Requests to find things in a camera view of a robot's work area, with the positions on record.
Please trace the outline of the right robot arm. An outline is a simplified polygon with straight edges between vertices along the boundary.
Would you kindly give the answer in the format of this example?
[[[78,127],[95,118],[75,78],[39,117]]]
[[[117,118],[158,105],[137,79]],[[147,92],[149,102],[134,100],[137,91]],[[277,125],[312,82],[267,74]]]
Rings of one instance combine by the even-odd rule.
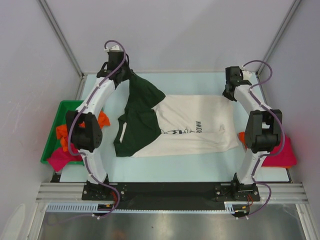
[[[257,190],[257,171],[274,148],[284,144],[282,112],[279,109],[271,109],[254,94],[254,86],[249,77],[250,72],[242,70],[239,66],[227,67],[225,90],[222,93],[228,100],[239,102],[248,114],[244,131],[247,150],[230,187],[230,194],[237,201],[242,201],[248,194]]]

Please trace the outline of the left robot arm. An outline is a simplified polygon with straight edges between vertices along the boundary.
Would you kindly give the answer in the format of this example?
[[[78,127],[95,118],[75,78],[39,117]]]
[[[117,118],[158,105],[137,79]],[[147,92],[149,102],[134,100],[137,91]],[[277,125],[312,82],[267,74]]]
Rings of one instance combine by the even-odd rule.
[[[110,196],[111,188],[104,183],[108,175],[99,150],[103,133],[98,118],[117,86],[132,75],[124,50],[109,50],[107,54],[108,60],[96,75],[89,95],[76,110],[69,110],[65,115],[68,151],[82,158],[88,172],[87,180],[95,184],[93,194],[100,200]]]

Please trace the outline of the white and green t-shirt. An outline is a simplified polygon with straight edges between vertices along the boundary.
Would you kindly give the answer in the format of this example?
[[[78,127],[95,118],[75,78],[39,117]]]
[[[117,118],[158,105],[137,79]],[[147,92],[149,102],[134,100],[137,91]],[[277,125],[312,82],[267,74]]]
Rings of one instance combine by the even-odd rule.
[[[233,104],[219,95],[166,95],[130,76],[124,114],[113,145],[117,157],[226,152],[238,146]]]

